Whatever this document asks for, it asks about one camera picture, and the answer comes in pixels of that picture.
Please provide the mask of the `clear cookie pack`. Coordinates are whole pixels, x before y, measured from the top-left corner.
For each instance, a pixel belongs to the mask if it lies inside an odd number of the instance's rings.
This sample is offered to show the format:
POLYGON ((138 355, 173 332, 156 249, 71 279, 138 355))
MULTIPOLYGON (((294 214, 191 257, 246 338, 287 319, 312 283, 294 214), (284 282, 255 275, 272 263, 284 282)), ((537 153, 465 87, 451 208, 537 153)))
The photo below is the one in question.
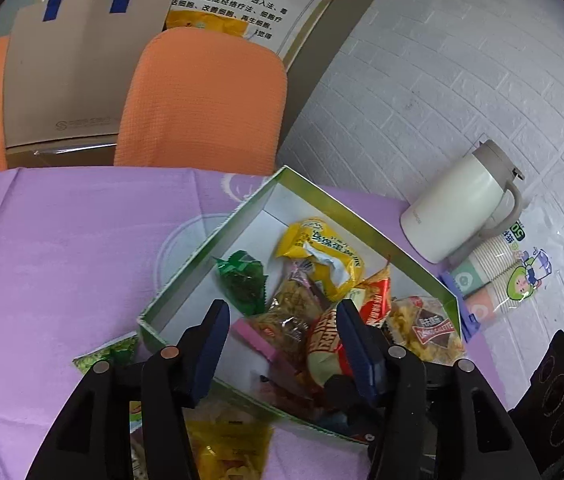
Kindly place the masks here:
POLYGON ((422 361, 453 365, 465 356, 463 340, 437 298, 410 296, 391 300, 385 325, 393 342, 422 361))

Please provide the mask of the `yellow egg cake pack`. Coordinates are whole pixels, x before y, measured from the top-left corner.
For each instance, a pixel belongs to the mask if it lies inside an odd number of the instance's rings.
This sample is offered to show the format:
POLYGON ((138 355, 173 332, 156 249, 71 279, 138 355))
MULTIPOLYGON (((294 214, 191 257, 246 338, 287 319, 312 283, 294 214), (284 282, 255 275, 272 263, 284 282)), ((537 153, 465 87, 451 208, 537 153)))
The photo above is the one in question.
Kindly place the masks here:
POLYGON ((309 278, 321 283, 330 302, 343 299, 362 281, 364 261, 325 221, 309 218, 291 224, 277 243, 275 255, 291 260, 307 260, 309 278))

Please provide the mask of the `dark green candy wrapper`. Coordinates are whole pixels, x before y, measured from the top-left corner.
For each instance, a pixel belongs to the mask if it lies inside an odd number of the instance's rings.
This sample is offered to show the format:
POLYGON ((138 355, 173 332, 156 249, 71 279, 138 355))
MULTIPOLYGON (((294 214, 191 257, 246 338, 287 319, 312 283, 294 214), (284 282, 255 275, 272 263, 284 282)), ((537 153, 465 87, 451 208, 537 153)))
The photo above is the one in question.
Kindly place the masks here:
POLYGON ((216 258, 216 269, 225 296, 244 316, 265 312, 265 282, 268 275, 262 263, 245 250, 227 259, 216 258))

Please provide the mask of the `broad bean snack pack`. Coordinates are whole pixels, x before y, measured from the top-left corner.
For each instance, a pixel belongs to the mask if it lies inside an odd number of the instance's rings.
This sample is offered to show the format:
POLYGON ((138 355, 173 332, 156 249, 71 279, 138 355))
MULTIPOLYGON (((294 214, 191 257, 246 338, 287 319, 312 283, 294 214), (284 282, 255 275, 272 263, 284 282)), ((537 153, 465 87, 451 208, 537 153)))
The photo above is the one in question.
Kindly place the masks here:
POLYGON ((305 362, 306 341, 312 324, 329 302, 301 266, 292 266, 265 312, 240 318, 234 335, 270 363, 300 370, 305 362))

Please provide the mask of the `green small snack packet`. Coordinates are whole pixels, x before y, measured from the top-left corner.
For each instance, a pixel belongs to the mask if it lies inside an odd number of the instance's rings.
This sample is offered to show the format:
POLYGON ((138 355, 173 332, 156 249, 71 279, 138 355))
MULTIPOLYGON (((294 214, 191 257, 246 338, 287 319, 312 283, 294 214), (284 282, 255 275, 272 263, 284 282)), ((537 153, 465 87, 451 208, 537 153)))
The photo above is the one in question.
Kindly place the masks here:
POLYGON ((81 374, 86 374, 91 366, 101 360, 110 361, 114 365, 132 364, 136 359, 140 337, 137 332, 131 332, 110 341, 87 353, 73 358, 74 367, 81 374))

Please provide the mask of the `yellow clear snack pack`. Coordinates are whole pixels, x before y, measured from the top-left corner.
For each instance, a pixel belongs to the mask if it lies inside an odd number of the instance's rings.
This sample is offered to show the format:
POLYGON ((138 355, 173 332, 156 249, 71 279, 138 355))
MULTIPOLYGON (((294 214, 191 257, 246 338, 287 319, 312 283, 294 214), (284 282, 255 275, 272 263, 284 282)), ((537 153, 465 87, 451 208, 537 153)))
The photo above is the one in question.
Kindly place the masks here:
POLYGON ((227 401, 206 399, 183 411, 201 479, 261 479, 272 427, 227 401))

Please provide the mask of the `paper cups pack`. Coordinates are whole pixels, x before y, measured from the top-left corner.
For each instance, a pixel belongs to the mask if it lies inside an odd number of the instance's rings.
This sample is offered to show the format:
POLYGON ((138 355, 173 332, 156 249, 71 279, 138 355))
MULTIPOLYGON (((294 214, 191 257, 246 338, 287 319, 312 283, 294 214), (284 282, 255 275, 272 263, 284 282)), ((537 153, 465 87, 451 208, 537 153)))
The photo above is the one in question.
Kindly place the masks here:
POLYGON ((564 231, 533 204, 507 230, 476 246, 440 280, 457 296, 463 338, 526 302, 564 266, 564 231))

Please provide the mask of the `white thermos jug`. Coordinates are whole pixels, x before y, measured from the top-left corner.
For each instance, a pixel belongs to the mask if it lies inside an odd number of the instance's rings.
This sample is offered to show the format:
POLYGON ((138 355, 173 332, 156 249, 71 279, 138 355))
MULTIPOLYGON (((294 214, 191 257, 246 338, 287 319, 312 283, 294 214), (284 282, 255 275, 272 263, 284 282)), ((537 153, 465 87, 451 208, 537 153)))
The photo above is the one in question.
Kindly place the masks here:
POLYGON ((483 142, 401 214, 402 231, 419 255, 439 263, 473 236, 487 240, 519 219, 522 197, 515 181, 523 177, 498 144, 483 142), (499 224, 488 228, 486 222, 507 193, 514 199, 512 209, 499 224))

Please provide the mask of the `green cardboard box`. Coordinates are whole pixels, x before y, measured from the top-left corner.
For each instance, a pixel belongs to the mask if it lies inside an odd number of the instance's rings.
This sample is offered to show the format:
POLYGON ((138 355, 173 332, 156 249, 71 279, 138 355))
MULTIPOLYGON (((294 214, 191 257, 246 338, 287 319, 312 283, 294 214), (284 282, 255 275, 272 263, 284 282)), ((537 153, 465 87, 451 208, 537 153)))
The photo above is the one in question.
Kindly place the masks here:
MULTIPOLYGON (((190 255, 183 252, 182 236, 169 240, 158 259, 163 274, 161 289, 138 319, 145 347, 155 352, 167 344, 176 344, 187 328, 201 323, 209 304, 224 296, 216 261, 233 252, 243 250, 263 264, 268 277, 265 293, 273 295, 285 271, 283 260, 276 257, 276 246, 291 224, 308 218, 320 218, 333 228, 360 255, 366 276, 388 264, 393 296, 433 296, 442 302, 452 323, 460 322, 455 296, 438 281, 436 273, 411 257, 408 243, 398 234, 385 236, 334 196, 284 167, 190 255)), ((287 390, 298 389, 290 374, 270 363, 243 338, 227 336, 212 393, 267 422, 291 427, 296 434, 327 434, 348 442, 358 441, 343 420, 320 426, 273 406, 258 387, 264 377, 287 390)))

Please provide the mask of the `right orange chair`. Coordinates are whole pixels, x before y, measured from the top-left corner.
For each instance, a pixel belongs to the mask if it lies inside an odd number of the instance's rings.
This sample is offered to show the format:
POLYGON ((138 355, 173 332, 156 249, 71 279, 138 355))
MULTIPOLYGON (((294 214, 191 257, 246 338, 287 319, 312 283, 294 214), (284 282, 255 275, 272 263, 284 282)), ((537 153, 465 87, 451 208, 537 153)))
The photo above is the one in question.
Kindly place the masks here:
POLYGON ((140 56, 114 163, 269 176, 286 95, 285 67, 269 49, 222 32, 168 29, 140 56))

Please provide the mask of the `brown paper bag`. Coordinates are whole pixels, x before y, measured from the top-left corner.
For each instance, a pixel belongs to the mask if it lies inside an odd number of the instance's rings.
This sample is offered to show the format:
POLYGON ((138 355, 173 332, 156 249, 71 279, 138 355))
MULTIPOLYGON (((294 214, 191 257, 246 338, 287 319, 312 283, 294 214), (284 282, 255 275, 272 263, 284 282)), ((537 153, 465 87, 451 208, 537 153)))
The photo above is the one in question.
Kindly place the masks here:
POLYGON ((119 130, 146 45, 171 0, 61 0, 20 9, 9 36, 3 129, 10 148, 119 130))

